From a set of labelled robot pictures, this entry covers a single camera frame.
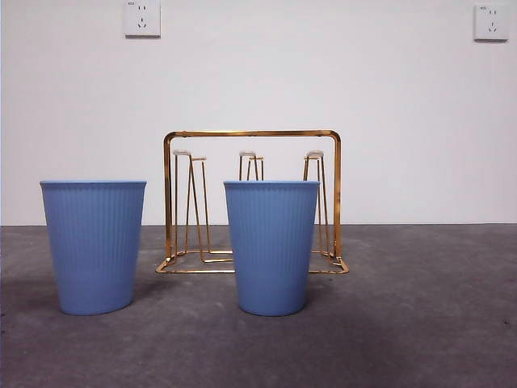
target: electrical outlet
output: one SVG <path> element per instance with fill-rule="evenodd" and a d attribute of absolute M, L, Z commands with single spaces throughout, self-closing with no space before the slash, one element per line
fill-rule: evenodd
<path fill-rule="evenodd" d="M 510 7 L 507 4 L 480 4 L 474 7 L 475 40 L 508 40 Z"/>
<path fill-rule="evenodd" d="M 127 37 L 159 37 L 160 24 L 159 0 L 125 1 L 124 34 Z"/>

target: ribbed plastic cup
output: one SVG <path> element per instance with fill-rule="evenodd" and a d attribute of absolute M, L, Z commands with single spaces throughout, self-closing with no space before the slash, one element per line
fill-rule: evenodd
<path fill-rule="evenodd" d="M 132 301 L 144 181 L 42 181 L 61 310 L 92 315 Z"/>
<path fill-rule="evenodd" d="M 288 315 L 305 304 L 319 182 L 225 182 L 239 306 Z"/>

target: metal frame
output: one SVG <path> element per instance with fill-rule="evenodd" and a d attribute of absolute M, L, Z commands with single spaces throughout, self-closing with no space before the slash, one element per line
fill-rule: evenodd
<path fill-rule="evenodd" d="M 234 273 L 233 269 L 166 269 L 176 263 L 182 254 L 187 252 L 172 251 L 172 186 L 170 174 L 170 148 L 172 141 L 177 137 L 331 137 L 334 140 L 334 243 L 333 252 L 329 252 L 329 257 L 333 259 L 331 265 L 339 267 L 337 271 L 309 270 L 309 273 L 347 273 L 348 266 L 343 261 L 343 251 L 341 248 L 341 139 L 339 135 L 329 129 L 317 130 L 294 130 L 294 131 L 181 131 L 168 133 L 163 139 L 164 173 L 165 173 L 165 218 L 166 218 L 166 243 L 165 259 L 156 268 L 157 273 Z M 178 170 L 175 169 L 175 182 L 177 183 Z M 175 195 L 177 198 L 177 184 L 175 185 Z M 174 215 L 175 237 L 177 239 L 177 209 Z"/>

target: white wall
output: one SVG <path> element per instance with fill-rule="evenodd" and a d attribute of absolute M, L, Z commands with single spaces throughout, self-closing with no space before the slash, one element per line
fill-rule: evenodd
<path fill-rule="evenodd" d="M 517 28 L 474 43 L 473 2 L 162 0 L 160 40 L 126 40 L 122 3 L 2 2 L 3 225 L 44 224 L 41 179 L 121 178 L 162 224 L 166 133 L 319 128 L 343 140 L 344 223 L 517 222 Z M 253 143 L 270 178 L 320 148 L 295 143 Z M 250 143 L 185 146 L 225 222 Z"/>

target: white wall socket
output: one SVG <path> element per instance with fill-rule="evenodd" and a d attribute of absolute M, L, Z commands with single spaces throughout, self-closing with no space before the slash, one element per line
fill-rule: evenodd
<path fill-rule="evenodd" d="M 474 6 L 475 40 L 508 40 L 510 38 L 510 6 L 478 4 Z"/>
<path fill-rule="evenodd" d="M 159 0 L 125 0 L 124 34 L 126 37 L 159 37 L 160 14 Z"/>

